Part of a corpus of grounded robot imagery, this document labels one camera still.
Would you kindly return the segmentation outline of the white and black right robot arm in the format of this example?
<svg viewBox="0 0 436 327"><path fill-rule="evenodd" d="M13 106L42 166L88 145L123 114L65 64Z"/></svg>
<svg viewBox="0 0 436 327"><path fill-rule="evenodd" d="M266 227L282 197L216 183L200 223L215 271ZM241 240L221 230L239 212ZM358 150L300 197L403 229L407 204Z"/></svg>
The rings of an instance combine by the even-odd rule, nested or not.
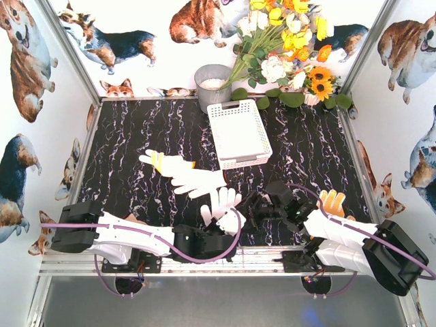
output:
<svg viewBox="0 0 436 327"><path fill-rule="evenodd" d="M236 208L246 218L246 228L258 231L264 220L283 222L301 250L282 255L285 270L351 270L374 278L397 296L405 296L429 259L407 233L393 221L362 223L326 211L325 199L303 202L281 181L252 191Z"/></svg>

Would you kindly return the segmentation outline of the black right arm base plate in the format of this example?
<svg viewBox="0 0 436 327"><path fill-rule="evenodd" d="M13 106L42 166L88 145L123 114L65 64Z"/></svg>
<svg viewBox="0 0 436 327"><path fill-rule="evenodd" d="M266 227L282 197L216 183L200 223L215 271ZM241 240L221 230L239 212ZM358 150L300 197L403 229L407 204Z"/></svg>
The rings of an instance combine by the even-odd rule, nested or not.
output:
<svg viewBox="0 0 436 327"><path fill-rule="evenodd" d="M340 266L327 266L321 263L314 253L304 251L282 251L279 259L274 259L274 262L280 262L286 273L303 273L303 272L318 272L320 270L327 273L345 272Z"/></svg>

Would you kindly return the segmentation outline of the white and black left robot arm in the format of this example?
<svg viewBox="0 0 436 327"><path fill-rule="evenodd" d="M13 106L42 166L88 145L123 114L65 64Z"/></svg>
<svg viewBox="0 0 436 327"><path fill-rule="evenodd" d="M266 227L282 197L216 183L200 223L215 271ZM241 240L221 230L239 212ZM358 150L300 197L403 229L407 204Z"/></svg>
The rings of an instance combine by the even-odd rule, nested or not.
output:
<svg viewBox="0 0 436 327"><path fill-rule="evenodd" d="M188 225L157 227L115 217L89 200L63 208L59 222L53 225L51 248L61 253L88 251L115 265L128 263L134 250L182 263L230 261L245 222L231 207L211 222L212 230Z"/></svg>

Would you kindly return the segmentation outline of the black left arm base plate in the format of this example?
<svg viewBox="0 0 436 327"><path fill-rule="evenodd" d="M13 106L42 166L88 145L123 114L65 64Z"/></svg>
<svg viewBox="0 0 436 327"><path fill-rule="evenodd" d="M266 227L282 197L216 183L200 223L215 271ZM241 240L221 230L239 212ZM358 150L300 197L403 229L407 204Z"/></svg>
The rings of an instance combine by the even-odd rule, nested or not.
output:
<svg viewBox="0 0 436 327"><path fill-rule="evenodd" d="M104 259L102 264L103 273L160 273L162 257L157 257L138 249L133 249L131 257L126 264L111 264Z"/></svg>

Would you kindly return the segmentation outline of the blue dotted white glove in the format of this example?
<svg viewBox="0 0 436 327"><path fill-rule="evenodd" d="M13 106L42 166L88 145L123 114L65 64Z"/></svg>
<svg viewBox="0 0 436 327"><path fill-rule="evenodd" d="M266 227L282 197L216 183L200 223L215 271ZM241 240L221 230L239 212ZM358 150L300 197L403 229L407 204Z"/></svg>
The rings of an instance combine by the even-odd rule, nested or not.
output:
<svg viewBox="0 0 436 327"><path fill-rule="evenodd" d="M225 212L239 204L242 195L233 188L221 187L209 193L211 205L204 204L200 207L200 214L204 225L208 227L213 219L220 220Z"/></svg>

